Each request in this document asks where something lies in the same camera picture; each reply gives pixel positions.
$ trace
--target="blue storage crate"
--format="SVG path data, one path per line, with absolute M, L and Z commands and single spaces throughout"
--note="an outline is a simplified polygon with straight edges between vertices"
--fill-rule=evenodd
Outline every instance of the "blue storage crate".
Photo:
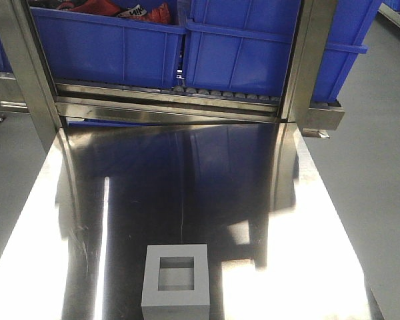
M 161 3 L 150 1 L 145 8 Z M 177 1 L 169 4 L 178 23 Z M 54 77 L 158 88 L 177 84 L 183 26 L 40 8 L 31 12 Z M 0 71 L 11 72 L 1 43 Z
M 400 11 L 400 0 L 384 0 L 384 4 L 394 11 Z
M 329 41 L 362 44 L 382 0 L 339 0 Z M 292 35 L 300 0 L 192 0 L 196 23 Z
M 187 22 L 183 74 L 189 87 L 280 96 L 291 37 Z M 313 99 L 334 102 L 367 48 L 328 43 Z

